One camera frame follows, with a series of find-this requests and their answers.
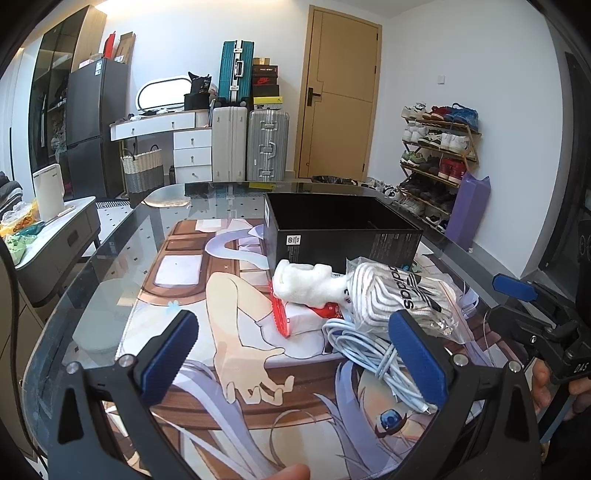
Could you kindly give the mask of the person's right hand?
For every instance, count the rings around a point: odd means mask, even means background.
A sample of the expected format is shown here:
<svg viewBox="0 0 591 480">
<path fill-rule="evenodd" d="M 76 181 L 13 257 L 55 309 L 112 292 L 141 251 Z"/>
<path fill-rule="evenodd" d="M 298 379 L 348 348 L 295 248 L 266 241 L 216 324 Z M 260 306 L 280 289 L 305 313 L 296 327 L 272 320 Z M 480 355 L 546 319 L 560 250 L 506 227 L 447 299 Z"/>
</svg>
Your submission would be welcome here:
<svg viewBox="0 0 591 480">
<path fill-rule="evenodd" d="M 532 370 L 532 389 L 531 395 L 536 413 L 540 413 L 547 408 L 557 393 L 555 387 L 550 381 L 550 369 L 546 363 L 536 359 Z M 575 415 L 583 413 L 591 404 L 591 380 L 581 378 L 569 383 L 569 394 L 574 397 L 574 401 L 565 416 L 566 420 L 572 419 Z"/>
</svg>

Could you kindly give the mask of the person's left hand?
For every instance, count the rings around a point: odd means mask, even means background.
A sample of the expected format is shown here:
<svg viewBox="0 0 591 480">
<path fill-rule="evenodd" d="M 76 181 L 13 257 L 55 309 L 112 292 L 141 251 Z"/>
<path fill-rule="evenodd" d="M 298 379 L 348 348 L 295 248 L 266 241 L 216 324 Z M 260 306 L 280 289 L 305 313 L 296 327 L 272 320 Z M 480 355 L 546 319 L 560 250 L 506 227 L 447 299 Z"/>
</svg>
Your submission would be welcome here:
<svg viewBox="0 0 591 480">
<path fill-rule="evenodd" d="M 274 473 L 266 480 L 310 480 L 311 471 L 307 465 L 294 464 Z"/>
</svg>

